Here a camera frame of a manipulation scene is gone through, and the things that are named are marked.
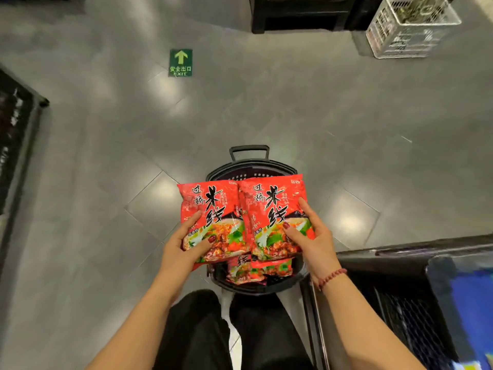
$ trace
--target red beaded bracelet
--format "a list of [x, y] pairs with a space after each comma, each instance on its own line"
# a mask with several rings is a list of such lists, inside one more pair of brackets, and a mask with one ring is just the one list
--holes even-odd
[[332, 274], [330, 274], [328, 277], [324, 278], [324, 279], [320, 279], [318, 281], [318, 290], [319, 291], [322, 291], [322, 289], [324, 288], [324, 286], [332, 279], [334, 279], [336, 276], [340, 275], [340, 274], [346, 274], [348, 272], [348, 270], [346, 269], [339, 269], [339, 270], [336, 270], [334, 271]]

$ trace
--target black shopping basket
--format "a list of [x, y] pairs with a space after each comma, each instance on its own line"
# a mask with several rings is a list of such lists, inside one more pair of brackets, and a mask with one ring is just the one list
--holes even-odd
[[[237, 161], [235, 152], [250, 150], [264, 150], [265, 158], [248, 158]], [[242, 145], [234, 146], [229, 149], [232, 162], [219, 167], [207, 175], [206, 180], [243, 180], [258, 177], [278, 177], [280, 175], [297, 174], [297, 170], [281, 162], [269, 160], [269, 147], [267, 145]], [[298, 255], [293, 259], [293, 276], [288, 278], [268, 279], [266, 285], [246, 283], [235, 285], [226, 279], [228, 274], [227, 262], [210, 264], [207, 266], [207, 273], [212, 281], [225, 290], [249, 294], [262, 295], [281, 292], [299, 283], [308, 275], [308, 269], [303, 262], [303, 256]]]

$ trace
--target white plastic crate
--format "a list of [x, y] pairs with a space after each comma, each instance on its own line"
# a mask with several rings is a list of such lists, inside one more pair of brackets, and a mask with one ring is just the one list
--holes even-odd
[[[402, 20], [410, 13], [419, 23]], [[426, 57], [460, 23], [448, 0], [382, 0], [366, 38], [379, 59]]]

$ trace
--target green exit sign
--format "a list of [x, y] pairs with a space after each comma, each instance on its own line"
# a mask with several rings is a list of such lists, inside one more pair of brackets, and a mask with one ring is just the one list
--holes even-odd
[[170, 49], [168, 76], [192, 76], [193, 51], [191, 49]]

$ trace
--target gray tile floor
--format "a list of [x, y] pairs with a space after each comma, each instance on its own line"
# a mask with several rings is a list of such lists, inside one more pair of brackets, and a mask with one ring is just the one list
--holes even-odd
[[[52, 102], [0, 284], [0, 368], [82, 368], [151, 283], [176, 182], [232, 145], [298, 168], [338, 249], [490, 232], [493, 29], [454, 7], [432, 57], [379, 61], [349, 32], [252, 35], [248, 0], [0, 5], [0, 62]], [[193, 77], [168, 77], [171, 48], [194, 49]], [[199, 269], [183, 293], [202, 286]]]

